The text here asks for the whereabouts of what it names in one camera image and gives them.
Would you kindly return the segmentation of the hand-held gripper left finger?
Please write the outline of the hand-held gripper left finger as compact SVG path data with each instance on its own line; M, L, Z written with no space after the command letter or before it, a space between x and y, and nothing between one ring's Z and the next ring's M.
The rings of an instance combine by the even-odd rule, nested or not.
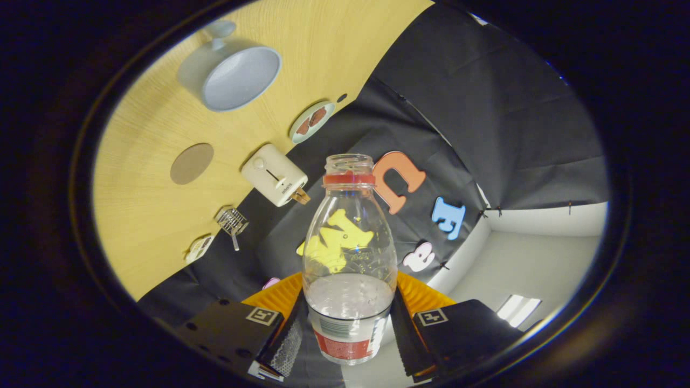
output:
M293 371L306 315L296 273L242 302L221 299L175 329L202 354L260 380L286 380Z

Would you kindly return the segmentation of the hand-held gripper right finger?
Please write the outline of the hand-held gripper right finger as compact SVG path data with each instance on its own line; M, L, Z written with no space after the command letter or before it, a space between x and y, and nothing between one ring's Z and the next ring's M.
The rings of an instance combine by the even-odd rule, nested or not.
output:
M463 371L524 335L482 302L455 302L402 271L390 321L404 371L412 378Z

